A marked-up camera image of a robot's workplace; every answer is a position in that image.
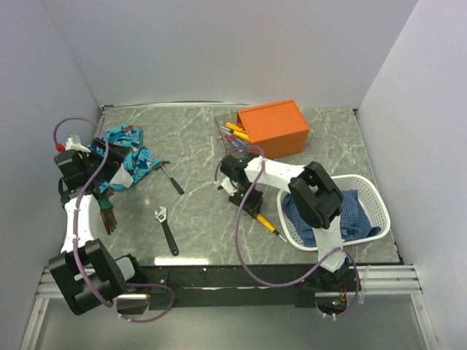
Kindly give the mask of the green hex key set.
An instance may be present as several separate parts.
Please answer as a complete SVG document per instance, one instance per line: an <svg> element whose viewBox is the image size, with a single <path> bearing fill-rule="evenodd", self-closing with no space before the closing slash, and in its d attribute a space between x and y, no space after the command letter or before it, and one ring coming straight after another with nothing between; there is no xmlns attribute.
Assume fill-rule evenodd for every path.
<svg viewBox="0 0 467 350"><path fill-rule="evenodd" d="M105 230L110 236L116 229L117 220L113 212L113 205L110 198L113 196L112 193L103 195L98 203L100 208L100 215L104 223Z"/></svg>

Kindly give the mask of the red blue screwdriver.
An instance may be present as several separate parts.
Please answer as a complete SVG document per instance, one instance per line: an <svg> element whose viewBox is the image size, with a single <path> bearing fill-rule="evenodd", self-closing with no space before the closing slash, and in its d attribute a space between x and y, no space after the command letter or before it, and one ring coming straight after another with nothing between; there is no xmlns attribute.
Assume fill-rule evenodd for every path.
<svg viewBox="0 0 467 350"><path fill-rule="evenodd" d="M238 139L236 136L233 136L231 134L225 134L225 138L227 139L228 142L230 142L234 147L240 147L242 145L242 142L240 139Z"/></svg>
<svg viewBox="0 0 467 350"><path fill-rule="evenodd" d="M230 138L227 139L228 150L234 150L235 152L246 153L250 151L250 144L242 139Z"/></svg>

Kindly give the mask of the clear plastic drawer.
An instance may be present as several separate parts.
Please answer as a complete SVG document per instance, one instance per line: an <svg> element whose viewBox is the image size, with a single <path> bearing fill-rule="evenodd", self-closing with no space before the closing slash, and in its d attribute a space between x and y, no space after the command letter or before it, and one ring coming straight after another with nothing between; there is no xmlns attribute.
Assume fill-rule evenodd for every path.
<svg viewBox="0 0 467 350"><path fill-rule="evenodd" d="M214 118L217 128L217 138L223 143L225 151L233 148L247 146L250 144L250 137L240 121L237 120L238 113L222 114Z"/></svg>

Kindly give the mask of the yellow slim screwdriver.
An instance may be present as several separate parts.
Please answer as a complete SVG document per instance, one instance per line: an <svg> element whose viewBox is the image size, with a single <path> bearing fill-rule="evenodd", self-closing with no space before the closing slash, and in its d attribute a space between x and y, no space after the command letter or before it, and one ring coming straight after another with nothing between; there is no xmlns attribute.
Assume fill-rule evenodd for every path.
<svg viewBox="0 0 467 350"><path fill-rule="evenodd" d="M240 132L240 133L243 133L244 130L242 128L240 128L238 125L235 125L233 123L230 123L230 122L227 122L226 123L226 127L227 129L229 129L230 131L237 131L237 132Z"/></svg>

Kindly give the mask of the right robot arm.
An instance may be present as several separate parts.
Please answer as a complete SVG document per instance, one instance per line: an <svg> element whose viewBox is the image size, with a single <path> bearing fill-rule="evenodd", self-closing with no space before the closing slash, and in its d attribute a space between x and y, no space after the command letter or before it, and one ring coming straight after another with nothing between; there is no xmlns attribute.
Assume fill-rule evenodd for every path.
<svg viewBox="0 0 467 350"><path fill-rule="evenodd" d="M239 204L234 242L239 262L253 280L267 287L291 287L318 271L320 284L325 289L334 291L344 283L350 266L350 257L343 247L340 230L344 196L320 163L312 161L306 166L295 166L269 160L255 153L248 153L242 159L237 159L229 152L219 161L215 175L219 172L239 186L247 187ZM250 270L241 255L239 223L242 209L257 184L290 194L302 220L313 227L319 260L308 272L292 281L272 283L260 279Z"/></svg>

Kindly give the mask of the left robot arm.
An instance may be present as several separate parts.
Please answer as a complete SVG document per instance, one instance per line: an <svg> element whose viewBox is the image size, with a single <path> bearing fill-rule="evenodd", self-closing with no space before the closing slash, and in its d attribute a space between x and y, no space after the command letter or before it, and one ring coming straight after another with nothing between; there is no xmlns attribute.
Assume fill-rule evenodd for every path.
<svg viewBox="0 0 467 350"><path fill-rule="evenodd" d="M145 275L130 254L113 258L98 237L99 225L107 233L116 228L108 197L99 188L122 168L130 149L105 145L94 139L86 147L77 135L60 147L54 161L62 173L58 183L66 212L66 236L59 255L50 258L49 270L71 311L82 315L126 293L140 291Z"/></svg>

